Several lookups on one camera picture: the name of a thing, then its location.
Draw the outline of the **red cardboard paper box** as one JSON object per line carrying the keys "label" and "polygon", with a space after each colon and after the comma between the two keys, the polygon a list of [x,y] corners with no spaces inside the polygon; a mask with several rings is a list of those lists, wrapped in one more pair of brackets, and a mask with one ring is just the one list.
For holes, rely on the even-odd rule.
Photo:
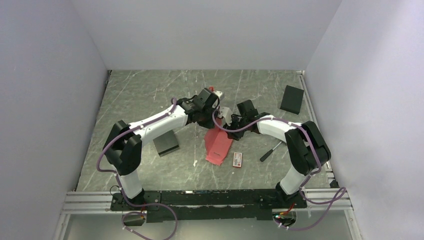
{"label": "red cardboard paper box", "polygon": [[209,129],[203,139],[206,150],[205,159],[220,166],[228,155],[233,139],[228,138],[227,132],[220,128]]}

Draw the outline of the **black box near left arm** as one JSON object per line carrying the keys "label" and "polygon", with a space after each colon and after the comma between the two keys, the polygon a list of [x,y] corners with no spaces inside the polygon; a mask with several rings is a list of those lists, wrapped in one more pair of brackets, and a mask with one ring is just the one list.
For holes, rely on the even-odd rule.
{"label": "black box near left arm", "polygon": [[180,148],[177,136],[170,130],[153,140],[156,151],[160,157],[168,155]]}

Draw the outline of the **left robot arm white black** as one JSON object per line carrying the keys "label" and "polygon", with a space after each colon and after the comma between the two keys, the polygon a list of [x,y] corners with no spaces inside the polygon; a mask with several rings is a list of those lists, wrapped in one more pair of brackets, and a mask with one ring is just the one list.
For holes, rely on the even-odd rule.
{"label": "left robot arm white black", "polygon": [[222,91],[204,88],[190,98],[173,97],[168,108],[146,119],[132,123],[120,120],[113,125],[100,158],[106,157],[113,166],[110,172],[125,193],[123,202],[129,209],[137,210],[144,203],[144,189],[137,173],[144,145],[191,123],[212,129],[215,111],[224,98]]}

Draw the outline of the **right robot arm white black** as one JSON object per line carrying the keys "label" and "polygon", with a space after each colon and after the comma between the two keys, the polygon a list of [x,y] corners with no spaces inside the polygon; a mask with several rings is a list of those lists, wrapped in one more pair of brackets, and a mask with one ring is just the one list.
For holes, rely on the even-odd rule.
{"label": "right robot arm white black", "polygon": [[275,186],[275,200],[280,207],[289,207],[301,187],[331,159],[327,143],[313,121],[291,122],[267,112],[259,113],[251,100],[239,103],[237,108],[239,113],[232,113],[229,120],[225,119],[223,110],[218,115],[230,139],[239,140],[250,131],[286,144],[290,169]]}

